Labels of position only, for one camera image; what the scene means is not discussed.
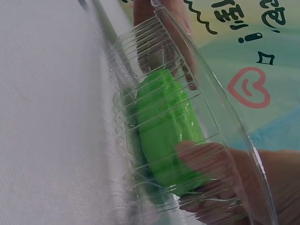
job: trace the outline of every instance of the red heart drawing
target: red heart drawing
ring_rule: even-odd
[[[255,90],[258,90],[263,94],[264,100],[262,102],[258,103],[258,102],[249,101],[249,100],[245,99],[242,95],[240,95],[235,89],[235,85],[237,84],[237,82],[243,77],[243,75],[245,75],[247,72],[250,72],[250,71],[255,71],[259,74],[258,81],[254,82],[252,84],[252,86]],[[247,89],[248,81],[249,81],[248,79],[243,80],[242,90],[247,96],[251,97],[252,93]],[[256,68],[256,67],[247,67],[247,68],[241,69],[234,76],[234,78],[229,82],[227,89],[243,105],[250,107],[250,108],[254,108],[254,109],[262,109],[262,108],[267,107],[271,102],[270,94],[269,94],[268,90],[264,87],[265,81],[266,81],[266,74],[261,69]]]

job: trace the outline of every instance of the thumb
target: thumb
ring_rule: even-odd
[[[247,169],[245,162],[248,160],[248,154],[246,152],[227,148],[219,143],[195,145],[191,141],[184,141],[177,146],[177,153],[185,165],[192,170],[221,181],[232,178],[232,159],[238,171],[242,172]]]

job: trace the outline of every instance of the exclamation mark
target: exclamation mark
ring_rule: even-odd
[[[249,41],[254,41],[254,40],[258,40],[261,39],[263,37],[263,35],[261,33],[255,33],[255,34],[249,34],[247,36],[245,36],[244,38],[240,37],[238,39],[238,41],[243,44],[245,41],[249,42]]]

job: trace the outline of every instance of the clear plastic container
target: clear plastic container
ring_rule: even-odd
[[[156,2],[156,7],[156,16],[119,37],[109,55],[111,81],[117,89],[113,99],[117,147],[121,147],[120,154],[130,165],[130,171],[124,171],[124,180],[127,183],[128,198],[131,199],[128,207],[132,209],[132,215],[124,221],[118,221],[119,224],[201,224],[199,221],[203,215],[199,218],[196,212],[187,213],[180,209],[180,206],[189,205],[191,201],[217,203],[212,204],[211,211],[218,208],[236,208],[238,211],[241,201],[236,195],[226,199],[221,197],[222,193],[232,187],[233,180],[227,179],[220,185],[214,179],[216,174],[234,171],[237,180],[240,180],[235,168],[236,162],[224,147],[236,142],[247,150],[250,159],[248,166],[254,171],[250,174],[252,182],[247,188],[241,182],[238,184],[247,211],[216,218],[214,224],[233,224],[241,218],[247,218],[251,224],[255,224],[252,217],[255,209],[248,204],[247,190],[251,186],[257,190],[260,204],[264,204],[268,224],[278,224],[257,150],[222,86],[188,34],[159,2]],[[193,114],[186,116],[185,120],[184,109]],[[222,170],[216,167],[209,176],[195,174],[180,161],[175,149],[189,137],[188,140],[197,145],[221,143],[223,146],[211,149],[207,157],[197,163],[205,163],[205,160],[225,152],[231,165]],[[155,149],[156,138],[159,140],[158,148],[167,148],[166,152],[161,151],[160,156]],[[210,191],[202,192],[202,188],[207,185],[211,186]]]

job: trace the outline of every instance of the finger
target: finger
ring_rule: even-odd
[[[227,148],[219,143],[194,145],[193,142],[185,141],[177,146],[177,152],[179,158],[194,171],[222,181],[234,175],[231,157],[239,171],[247,169],[246,152]]]
[[[190,21],[188,19],[188,14],[186,13],[186,7],[183,4],[182,0],[163,0],[163,5],[168,9],[168,11],[172,14],[172,16],[179,23],[181,28],[188,34],[192,35]],[[193,79],[192,74],[197,73],[196,68],[196,60],[188,47],[186,41],[184,40],[182,34],[178,31],[178,29],[174,26],[173,22],[169,18],[164,18],[163,20],[164,26],[169,32],[171,38],[177,45],[180,50],[183,58],[185,59],[188,67],[184,66],[183,70],[186,74],[187,82],[190,83],[190,89],[195,90],[196,84]]]
[[[187,34],[191,34],[191,29],[190,29],[191,26],[190,26],[190,22],[188,20],[188,14],[186,13],[186,9],[183,5],[183,1],[182,0],[163,0],[162,3],[171,12],[171,14],[175,17],[175,19],[182,26],[182,28],[185,30],[185,32]],[[134,0],[134,25],[135,26],[139,25],[142,22],[153,17],[155,15],[153,10],[154,10],[154,8],[152,7],[150,0]],[[171,38],[173,39],[173,41],[175,42],[175,44],[178,46],[179,51],[183,55],[185,61],[187,62],[186,64],[188,65],[189,68],[186,66],[186,64],[184,64],[183,72],[186,76],[186,80],[189,84],[189,88],[191,90],[196,90],[197,87],[193,80],[193,76],[191,75],[191,72],[194,74],[196,73],[196,66],[195,66],[196,63],[195,63],[193,54],[190,51],[190,49],[188,48],[188,46],[186,45],[181,34],[177,31],[174,24],[168,18],[166,18],[163,21],[163,24],[164,24],[166,30],[169,32],[169,34],[170,34]],[[143,47],[140,48],[139,53],[142,52],[143,50],[146,51],[148,48],[146,46],[146,43],[140,43],[140,46],[142,46],[142,45],[143,45]],[[169,65],[167,65],[167,67],[172,66],[173,60],[174,60],[173,50],[168,48],[168,49],[164,49],[164,51],[165,51],[165,54],[167,54],[166,57],[169,62]],[[156,68],[156,65],[159,65],[158,62],[153,63],[153,59],[150,59],[152,57],[157,57],[157,55],[155,55],[155,54],[151,55],[151,53],[149,52],[147,57],[145,57],[145,56],[139,57],[139,65],[141,67],[141,70],[144,73],[150,72],[151,67]],[[174,76],[176,76],[177,70],[173,71],[172,74]]]
[[[196,219],[208,225],[244,223],[246,216],[246,211],[236,204],[235,198],[226,201],[207,200],[196,213]]]
[[[201,209],[201,204],[208,199],[228,200],[235,198],[233,189],[219,180],[209,181],[205,185],[196,188],[192,194],[180,198],[180,209],[196,213]]]
[[[191,169],[232,184],[255,220],[262,224],[270,223],[268,199],[265,198],[255,162],[251,161],[246,151],[226,148],[218,143],[193,145],[192,142],[182,142],[177,151],[179,158]],[[275,153],[267,150],[259,152],[267,168],[273,158],[270,156]]]
[[[133,18],[134,26],[153,17],[154,7],[151,5],[150,0],[134,0],[133,1]]]

